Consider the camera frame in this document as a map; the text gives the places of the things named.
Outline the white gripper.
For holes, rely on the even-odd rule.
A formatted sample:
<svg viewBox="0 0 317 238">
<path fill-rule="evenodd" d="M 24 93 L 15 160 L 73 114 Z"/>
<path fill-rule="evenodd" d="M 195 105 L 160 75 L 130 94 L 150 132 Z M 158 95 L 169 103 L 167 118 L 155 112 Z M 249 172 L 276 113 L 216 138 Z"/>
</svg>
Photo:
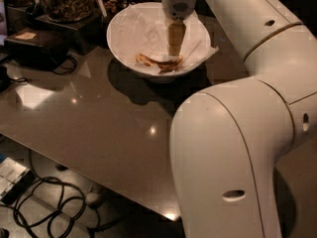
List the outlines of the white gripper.
<svg viewBox="0 0 317 238">
<path fill-rule="evenodd" d="M 165 21 L 168 26 L 168 53 L 178 56 L 186 32 L 183 21 L 186 20 L 195 9 L 196 0 L 161 0 Z"/>
</svg>

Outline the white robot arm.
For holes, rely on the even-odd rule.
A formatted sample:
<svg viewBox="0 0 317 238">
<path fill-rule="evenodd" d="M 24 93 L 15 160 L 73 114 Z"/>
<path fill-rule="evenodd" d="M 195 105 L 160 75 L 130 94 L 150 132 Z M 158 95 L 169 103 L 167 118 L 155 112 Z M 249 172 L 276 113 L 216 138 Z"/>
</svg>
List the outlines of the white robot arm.
<svg viewBox="0 0 317 238">
<path fill-rule="evenodd" d="M 174 115 L 185 236 L 281 238 L 273 170 L 316 132 L 317 40 L 278 0 L 205 1 L 250 75 L 193 94 Z"/>
</svg>

